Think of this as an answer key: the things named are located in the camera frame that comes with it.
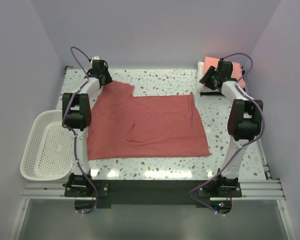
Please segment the red t-shirt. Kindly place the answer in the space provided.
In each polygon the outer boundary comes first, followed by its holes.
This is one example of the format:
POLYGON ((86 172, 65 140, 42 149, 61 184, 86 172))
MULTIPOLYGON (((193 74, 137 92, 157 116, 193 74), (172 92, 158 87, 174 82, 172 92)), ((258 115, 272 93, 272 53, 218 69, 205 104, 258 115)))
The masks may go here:
POLYGON ((210 155, 193 93, 134 96, 134 86, 113 81, 91 110, 87 158, 170 158, 210 155))

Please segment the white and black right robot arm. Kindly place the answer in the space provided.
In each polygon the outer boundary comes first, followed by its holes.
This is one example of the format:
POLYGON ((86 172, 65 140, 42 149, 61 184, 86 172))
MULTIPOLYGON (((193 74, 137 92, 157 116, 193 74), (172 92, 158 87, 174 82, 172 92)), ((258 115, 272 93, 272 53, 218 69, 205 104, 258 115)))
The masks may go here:
POLYGON ((201 192, 210 197, 228 197, 231 194, 241 196, 239 173, 242 160, 248 146, 263 131, 263 102, 254 100, 240 86, 239 81, 232 77, 233 63, 223 58, 217 66, 210 66, 200 83, 210 90, 218 91, 232 104, 227 132, 230 136, 225 159, 211 180, 201 186, 201 192))

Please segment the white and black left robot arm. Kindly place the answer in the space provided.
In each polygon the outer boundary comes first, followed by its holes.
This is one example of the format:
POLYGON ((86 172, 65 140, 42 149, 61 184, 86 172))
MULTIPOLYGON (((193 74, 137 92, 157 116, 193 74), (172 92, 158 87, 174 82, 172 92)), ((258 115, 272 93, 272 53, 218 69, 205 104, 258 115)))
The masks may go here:
POLYGON ((66 197, 92 197, 97 193, 90 176, 87 148, 88 129, 92 123, 90 98, 111 82, 108 63, 94 57, 82 85, 62 95, 61 124, 73 134, 71 139, 74 147, 71 174, 63 185, 66 197))

